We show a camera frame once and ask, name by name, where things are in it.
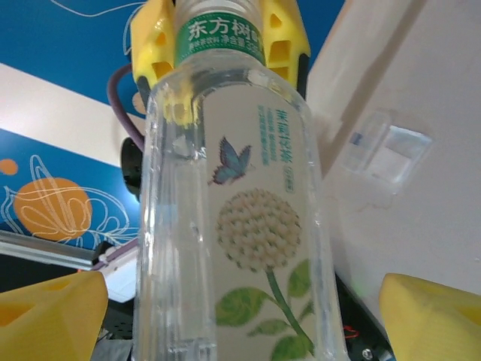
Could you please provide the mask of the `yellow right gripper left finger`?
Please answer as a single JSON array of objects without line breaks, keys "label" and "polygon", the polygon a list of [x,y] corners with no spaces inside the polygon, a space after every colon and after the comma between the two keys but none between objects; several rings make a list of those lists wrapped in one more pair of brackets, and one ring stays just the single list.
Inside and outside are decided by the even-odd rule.
[{"label": "yellow right gripper left finger", "polygon": [[90,361],[106,310],[101,272],[0,293],[0,361]]}]

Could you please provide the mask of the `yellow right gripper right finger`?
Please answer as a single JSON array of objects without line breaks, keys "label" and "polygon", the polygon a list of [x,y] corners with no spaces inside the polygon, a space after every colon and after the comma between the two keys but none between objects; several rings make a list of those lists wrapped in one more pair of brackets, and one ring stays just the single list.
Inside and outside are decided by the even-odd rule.
[{"label": "yellow right gripper right finger", "polygon": [[379,305],[396,361],[481,361],[481,295],[390,273]]}]

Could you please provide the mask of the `flower butterfly label bottle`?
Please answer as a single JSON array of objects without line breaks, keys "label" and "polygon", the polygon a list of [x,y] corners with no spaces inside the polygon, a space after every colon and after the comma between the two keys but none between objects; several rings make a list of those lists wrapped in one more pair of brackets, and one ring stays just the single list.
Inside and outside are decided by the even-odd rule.
[{"label": "flower butterfly label bottle", "polygon": [[349,361],[310,109],[259,0],[176,0],[152,89],[133,361]]}]

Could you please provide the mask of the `clear plastic clip holder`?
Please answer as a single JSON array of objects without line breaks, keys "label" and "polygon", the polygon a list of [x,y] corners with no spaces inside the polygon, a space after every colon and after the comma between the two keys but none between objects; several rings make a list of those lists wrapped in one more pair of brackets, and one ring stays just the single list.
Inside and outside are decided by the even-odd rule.
[{"label": "clear plastic clip holder", "polygon": [[343,167],[395,195],[411,178],[432,143],[428,128],[419,118],[378,108],[352,133]]}]

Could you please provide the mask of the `aluminium side rail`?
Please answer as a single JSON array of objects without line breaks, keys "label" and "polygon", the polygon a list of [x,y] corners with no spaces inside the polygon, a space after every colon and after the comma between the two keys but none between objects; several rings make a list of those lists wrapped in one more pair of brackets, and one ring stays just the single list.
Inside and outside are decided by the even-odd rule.
[{"label": "aluminium side rail", "polygon": [[136,248],[136,238],[117,247],[107,244],[87,250],[0,230],[0,254],[80,270],[99,270]]}]

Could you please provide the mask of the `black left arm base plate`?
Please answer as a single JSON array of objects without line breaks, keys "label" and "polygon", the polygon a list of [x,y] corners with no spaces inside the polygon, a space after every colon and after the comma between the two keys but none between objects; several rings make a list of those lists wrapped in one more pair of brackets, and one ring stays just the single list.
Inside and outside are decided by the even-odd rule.
[{"label": "black left arm base plate", "polygon": [[338,275],[335,279],[350,361],[396,361],[380,323]]}]

